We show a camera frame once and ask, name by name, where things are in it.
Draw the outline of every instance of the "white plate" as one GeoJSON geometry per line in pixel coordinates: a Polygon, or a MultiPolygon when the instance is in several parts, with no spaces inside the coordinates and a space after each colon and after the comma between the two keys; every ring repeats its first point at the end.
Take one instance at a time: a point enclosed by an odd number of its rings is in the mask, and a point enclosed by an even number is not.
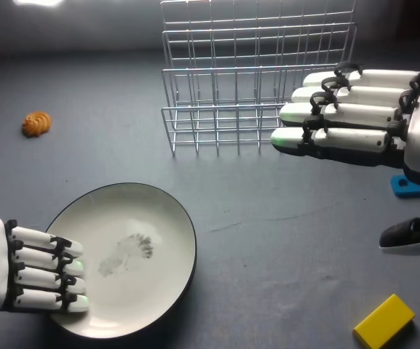
{"type": "Polygon", "coordinates": [[[90,310],[52,316],[84,337],[120,337],[147,327],[171,309],[194,276],[190,217],[171,195],[149,185],[96,189],[67,206],[47,232],[84,247],[90,310]]]}

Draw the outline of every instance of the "metal wire basket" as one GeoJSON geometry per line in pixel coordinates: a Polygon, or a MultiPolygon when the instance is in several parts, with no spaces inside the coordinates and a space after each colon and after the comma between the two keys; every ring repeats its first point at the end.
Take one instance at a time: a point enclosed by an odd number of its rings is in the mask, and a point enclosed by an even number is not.
{"type": "Polygon", "coordinates": [[[355,0],[171,0],[161,3],[167,69],[162,109],[176,145],[261,144],[312,71],[349,60],[355,0]]]}

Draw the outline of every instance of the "yellow rectangular block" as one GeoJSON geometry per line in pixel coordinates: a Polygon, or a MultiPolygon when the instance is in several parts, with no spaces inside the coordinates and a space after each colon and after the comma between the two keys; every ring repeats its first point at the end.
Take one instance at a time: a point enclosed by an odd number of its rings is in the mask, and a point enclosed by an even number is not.
{"type": "Polygon", "coordinates": [[[354,328],[353,334],[368,349],[379,349],[415,317],[395,294],[354,328]]]}

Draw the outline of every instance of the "wire rack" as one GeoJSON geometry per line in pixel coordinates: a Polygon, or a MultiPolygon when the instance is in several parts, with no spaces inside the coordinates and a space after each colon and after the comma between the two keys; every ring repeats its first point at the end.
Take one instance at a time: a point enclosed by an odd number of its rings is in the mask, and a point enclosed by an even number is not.
{"type": "Polygon", "coordinates": [[[172,0],[161,3],[167,138],[177,145],[253,143],[312,71],[350,59],[355,0],[172,0]]]}

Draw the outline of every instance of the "robotic hand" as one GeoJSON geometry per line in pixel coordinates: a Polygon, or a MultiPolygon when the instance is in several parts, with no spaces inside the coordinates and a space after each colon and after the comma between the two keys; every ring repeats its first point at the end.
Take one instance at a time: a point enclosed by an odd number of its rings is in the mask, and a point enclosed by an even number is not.
{"type": "Polygon", "coordinates": [[[0,310],[87,311],[81,254],[75,241],[0,220],[0,310]]]}
{"type": "MultiPolygon", "coordinates": [[[[334,72],[309,74],[292,101],[280,111],[286,127],[271,136],[278,151],[400,168],[420,184],[420,71],[363,70],[340,63],[334,72]]],[[[380,247],[420,253],[420,218],[384,231],[380,247]]]]}

